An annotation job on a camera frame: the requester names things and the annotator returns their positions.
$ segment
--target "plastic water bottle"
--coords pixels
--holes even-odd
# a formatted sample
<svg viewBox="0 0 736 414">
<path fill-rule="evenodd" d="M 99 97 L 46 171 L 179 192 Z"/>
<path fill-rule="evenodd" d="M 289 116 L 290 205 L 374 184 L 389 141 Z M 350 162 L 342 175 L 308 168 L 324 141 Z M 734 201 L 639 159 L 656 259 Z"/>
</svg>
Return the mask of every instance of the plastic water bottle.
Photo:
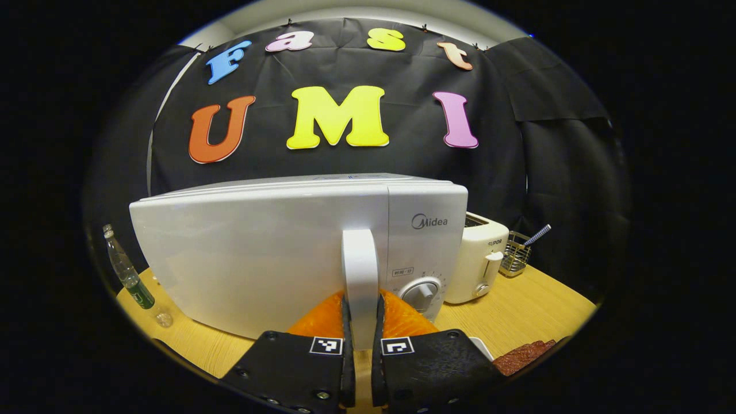
<svg viewBox="0 0 736 414">
<path fill-rule="evenodd" d="M 141 308 L 151 309 L 150 312 L 155 316 L 156 323 L 164 328 L 170 327 L 174 322 L 173 318 L 168 312 L 155 304 L 156 300 L 153 295 L 143 284 L 138 272 L 135 271 L 133 264 L 128 259 L 128 255 L 125 254 L 125 250 L 115 238 L 113 226 L 109 224 L 103 226 L 102 232 L 105 235 L 105 240 L 107 240 L 107 255 L 110 257 L 110 263 L 125 289 Z"/>
</svg>

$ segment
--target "bottle cap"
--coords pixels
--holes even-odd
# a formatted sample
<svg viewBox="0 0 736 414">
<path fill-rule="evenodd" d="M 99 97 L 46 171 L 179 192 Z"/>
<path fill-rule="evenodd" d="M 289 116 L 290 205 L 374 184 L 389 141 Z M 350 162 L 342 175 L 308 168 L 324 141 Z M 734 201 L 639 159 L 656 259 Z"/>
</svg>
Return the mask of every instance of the bottle cap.
<svg viewBox="0 0 736 414">
<path fill-rule="evenodd" d="M 115 233 L 113 233 L 113 226 L 110 224 L 103 225 L 102 232 L 105 234 L 105 239 L 109 239 L 115 235 Z"/>
</svg>

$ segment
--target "green bottle label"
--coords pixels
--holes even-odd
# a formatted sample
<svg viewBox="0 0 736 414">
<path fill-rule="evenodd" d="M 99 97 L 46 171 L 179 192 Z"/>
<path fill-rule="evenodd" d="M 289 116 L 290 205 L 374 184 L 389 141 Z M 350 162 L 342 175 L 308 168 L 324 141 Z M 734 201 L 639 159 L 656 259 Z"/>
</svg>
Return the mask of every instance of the green bottle label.
<svg viewBox="0 0 736 414">
<path fill-rule="evenodd" d="M 151 292 L 146 289 L 143 282 L 139 281 L 134 287 L 128 287 L 128 292 L 133 297 L 133 300 L 141 306 L 143 309 L 151 309 L 155 302 Z"/>
</svg>

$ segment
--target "midea logo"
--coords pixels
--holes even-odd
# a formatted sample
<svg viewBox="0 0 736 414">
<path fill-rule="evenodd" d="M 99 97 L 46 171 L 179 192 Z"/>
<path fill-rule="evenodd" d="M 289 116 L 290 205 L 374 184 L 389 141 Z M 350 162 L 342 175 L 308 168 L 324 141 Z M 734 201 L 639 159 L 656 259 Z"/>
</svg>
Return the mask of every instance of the midea logo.
<svg viewBox="0 0 736 414">
<path fill-rule="evenodd" d="M 447 225 L 447 219 L 428 219 L 422 213 L 414 215 L 414 218 L 411 219 L 411 227 L 417 230 L 431 225 Z"/>
</svg>

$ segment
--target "letter m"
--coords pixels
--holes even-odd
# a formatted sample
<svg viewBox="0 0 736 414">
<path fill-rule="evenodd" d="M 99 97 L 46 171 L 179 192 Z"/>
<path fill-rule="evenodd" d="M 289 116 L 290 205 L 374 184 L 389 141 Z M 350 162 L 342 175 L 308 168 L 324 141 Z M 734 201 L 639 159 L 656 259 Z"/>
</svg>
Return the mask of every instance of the letter m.
<svg viewBox="0 0 736 414">
<path fill-rule="evenodd" d="M 291 150 L 315 148 L 319 137 L 314 133 L 316 121 L 330 145 L 336 145 L 347 123 L 353 120 L 353 130 L 345 140 L 354 147 L 382 147 L 389 143 L 389 136 L 381 127 L 383 89 L 376 86 L 356 86 L 337 105 L 321 86 L 299 88 L 291 95 L 297 98 L 297 122 L 294 135 L 286 141 Z"/>
</svg>

